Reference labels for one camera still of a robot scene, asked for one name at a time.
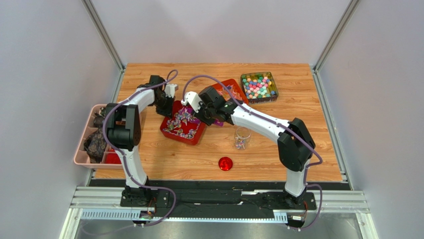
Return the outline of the red tray of swirl lollipops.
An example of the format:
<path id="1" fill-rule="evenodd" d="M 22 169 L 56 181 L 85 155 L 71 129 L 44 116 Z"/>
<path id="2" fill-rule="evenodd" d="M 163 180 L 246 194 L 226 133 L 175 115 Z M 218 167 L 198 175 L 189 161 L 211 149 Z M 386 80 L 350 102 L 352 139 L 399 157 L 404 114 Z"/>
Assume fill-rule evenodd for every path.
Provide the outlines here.
<path id="1" fill-rule="evenodd" d="M 169 139 L 188 145 L 198 144 L 206 124 L 194 117 L 192 112 L 193 109 L 190 106 L 184 106 L 181 101 L 175 101 L 172 115 L 164 118 L 160 131 Z"/>

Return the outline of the clear plastic jar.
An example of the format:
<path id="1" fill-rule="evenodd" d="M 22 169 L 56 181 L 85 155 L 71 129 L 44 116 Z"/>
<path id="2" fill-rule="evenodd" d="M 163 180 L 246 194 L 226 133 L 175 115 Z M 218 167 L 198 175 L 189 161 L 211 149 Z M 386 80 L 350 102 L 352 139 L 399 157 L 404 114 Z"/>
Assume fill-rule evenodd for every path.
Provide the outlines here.
<path id="1" fill-rule="evenodd" d="M 251 130 L 238 127 L 234 133 L 234 146 L 236 149 L 246 149 L 251 138 Z"/>

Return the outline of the purple plastic scoop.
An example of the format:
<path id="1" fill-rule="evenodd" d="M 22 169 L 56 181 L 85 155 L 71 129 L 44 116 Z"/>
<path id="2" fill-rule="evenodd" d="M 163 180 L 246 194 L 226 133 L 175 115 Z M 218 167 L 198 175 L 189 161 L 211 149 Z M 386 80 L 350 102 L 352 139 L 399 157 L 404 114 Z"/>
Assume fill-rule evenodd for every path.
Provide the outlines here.
<path id="1" fill-rule="evenodd" d="M 202 122 L 207 126 L 217 125 L 223 126 L 223 122 L 214 118 L 215 109 L 212 107 L 202 106 L 198 113 L 196 113 L 190 106 L 188 106 L 190 114 L 195 118 L 196 121 Z"/>

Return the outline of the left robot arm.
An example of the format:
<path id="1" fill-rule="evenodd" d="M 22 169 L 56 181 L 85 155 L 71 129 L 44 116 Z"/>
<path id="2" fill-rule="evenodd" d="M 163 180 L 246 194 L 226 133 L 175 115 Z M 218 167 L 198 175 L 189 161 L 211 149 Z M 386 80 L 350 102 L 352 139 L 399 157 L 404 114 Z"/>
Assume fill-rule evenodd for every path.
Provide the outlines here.
<path id="1" fill-rule="evenodd" d="M 106 143 L 119 156 L 124 169 L 124 200 L 139 201 L 145 205 L 152 198 L 153 187 L 149 186 L 138 149 L 142 136 L 140 112 L 146 107 L 155 106 L 158 114 L 170 116 L 178 89 L 177 85 L 170 83 L 173 79 L 171 75 L 166 79 L 152 75 L 147 84 L 140 85 L 127 99 L 106 106 L 103 134 Z"/>

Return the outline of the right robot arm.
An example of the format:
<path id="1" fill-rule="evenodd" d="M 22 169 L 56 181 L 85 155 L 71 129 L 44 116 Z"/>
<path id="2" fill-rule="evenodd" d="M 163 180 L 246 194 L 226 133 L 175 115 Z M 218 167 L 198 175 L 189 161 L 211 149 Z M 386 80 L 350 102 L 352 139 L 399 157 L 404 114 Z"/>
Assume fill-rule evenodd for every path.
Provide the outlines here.
<path id="1" fill-rule="evenodd" d="M 184 99 L 193 108 L 195 117 L 207 125 L 215 121 L 226 122 L 245 127 L 276 143 L 279 159 L 287 169 L 285 192 L 288 199 L 295 204 L 304 200 L 306 166 L 315 151 L 315 143 L 302 120 L 273 118 L 243 101 L 226 100 L 213 87 L 207 87 L 199 94 L 186 93 Z"/>

